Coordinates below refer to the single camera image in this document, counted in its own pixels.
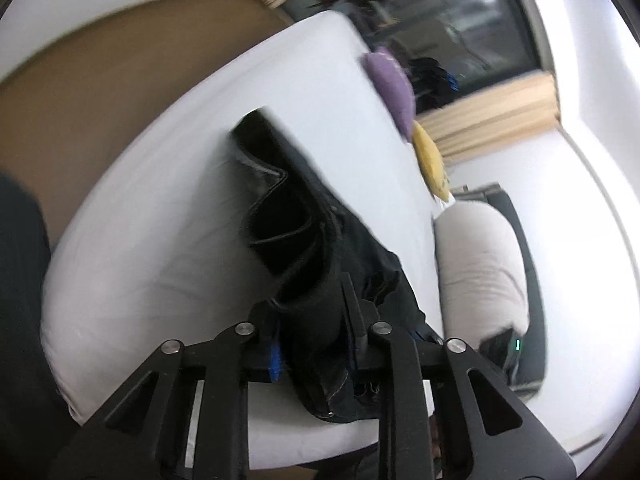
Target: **metal pivot bolt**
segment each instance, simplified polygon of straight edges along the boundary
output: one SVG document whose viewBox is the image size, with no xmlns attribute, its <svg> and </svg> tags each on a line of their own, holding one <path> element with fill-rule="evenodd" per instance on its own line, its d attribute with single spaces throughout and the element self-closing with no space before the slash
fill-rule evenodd
<svg viewBox="0 0 640 480">
<path fill-rule="evenodd" d="M 462 354 L 466 350 L 466 343 L 462 339 L 449 339 L 447 348 L 455 354 Z"/>
<path fill-rule="evenodd" d="M 165 341 L 162 343 L 160 347 L 163 354 L 175 354 L 180 350 L 180 341 L 176 341 L 175 339 L 169 339 L 169 341 Z"/>
<path fill-rule="evenodd" d="M 391 325 L 385 321 L 378 321 L 372 326 L 373 332 L 378 335 L 391 334 Z"/>
<path fill-rule="evenodd" d="M 254 326 L 251 323 L 244 322 L 236 325 L 236 333 L 238 335 L 249 335 L 254 333 Z"/>
</svg>

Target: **white bed sheet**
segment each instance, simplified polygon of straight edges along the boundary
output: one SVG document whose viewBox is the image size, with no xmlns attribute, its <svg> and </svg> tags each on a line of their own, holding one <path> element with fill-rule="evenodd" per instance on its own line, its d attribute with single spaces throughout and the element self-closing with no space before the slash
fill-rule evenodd
<svg viewBox="0 0 640 480">
<path fill-rule="evenodd" d="M 436 206 L 360 65 L 366 51 L 341 14 L 297 23 L 191 89 L 101 178 L 56 248 L 44 288 L 44 348 L 76 420 L 162 341 L 213 338 L 272 289 L 239 238 L 254 197 L 228 149 L 229 131 L 258 107 L 399 256 L 442 333 Z M 377 421 L 317 420 L 286 381 L 250 385 L 251 468 L 320 460 L 377 436 Z"/>
</svg>

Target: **cushion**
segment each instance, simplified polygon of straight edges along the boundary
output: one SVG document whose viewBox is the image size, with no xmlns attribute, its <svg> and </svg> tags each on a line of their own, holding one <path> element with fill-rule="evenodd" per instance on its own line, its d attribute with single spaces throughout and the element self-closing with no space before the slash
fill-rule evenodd
<svg viewBox="0 0 640 480">
<path fill-rule="evenodd" d="M 364 69 L 385 102 L 400 134 L 411 140 L 415 117 L 414 89 L 398 60 L 385 47 L 364 55 Z"/>
<path fill-rule="evenodd" d="M 483 202 L 456 202 L 435 220 L 440 304 L 447 338 L 480 343 L 529 327 L 527 280 L 509 222 Z"/>
<path fill-rule="evenodd" d="M 415 156 L 418 158 L 420 172 L 429 187 L 429 191 L 433 196 L 437 196 L 446 202 L 449 200 L 449 180 L 447 179 L 440 150 L 417 121 L 414 121 L 412 142 Z"/>
<path fill-rule="evenodd" d="M 529 301 L 529 329 L 522 338 L 522 349 L 518 359 L 518 373 L 515 381 L 516 391 L 523 398 L 535 394 L 542 385 L 546 373 L 546 327 L 545 313 L 538 283 L 538 273 L 529 250 L 529 244 L 524 234 L 520 218 L 507 192 L 499 184 L 486 186 L 455 193 L 458 200 L 476 200 L 485 202 L 497 209 L 511 224 L 520 253 L 524 262 L 524 272 L 527 278 L 527 299 Z"/>
</svg>

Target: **yellow pillow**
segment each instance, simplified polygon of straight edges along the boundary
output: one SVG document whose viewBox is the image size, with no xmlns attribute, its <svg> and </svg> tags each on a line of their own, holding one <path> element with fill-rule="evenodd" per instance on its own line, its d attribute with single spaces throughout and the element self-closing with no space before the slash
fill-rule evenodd
<svg viewBox="0 0 640 480">
<path fill-rule="evenodd" d="M 422 172 L 422 177 L 429 190 L 438 198 L 449 200 L 449 179 L 447 179 L 447 173 L 444 170 L 440 151 L 433 139 L 417 121 L 414 121 L 412 142 L 415 155 L 418 157 L 420 172 Z"/>
</svg>

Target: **black bag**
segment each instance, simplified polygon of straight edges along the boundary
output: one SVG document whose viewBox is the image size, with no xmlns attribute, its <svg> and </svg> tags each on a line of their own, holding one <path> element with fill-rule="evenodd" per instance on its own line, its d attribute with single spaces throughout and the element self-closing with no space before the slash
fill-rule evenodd
<svg viewBox="0 0 640 480">
<path fill-rule="evenodd" d="M 409 70 L 417 114 L 442 108 L 458 98 L 458 82 L 433 57 L 410 60 Z"/>
<path fill-rule="evenodd" d="M 244 219 L 242 234 L 280 280 L 266 304 L 278 313 L 298 397 L 323 420 L 377 418 L 377 385 L 351 378 L 353 343 L 339 277 L 348 272 L 357 296 L 375 304 L 383 320 L 425 339 L 432 331 L 398 257 L 332 195 L 260 110 L 235 127 L 232 139 L 266 190 Z"/>
</svg>

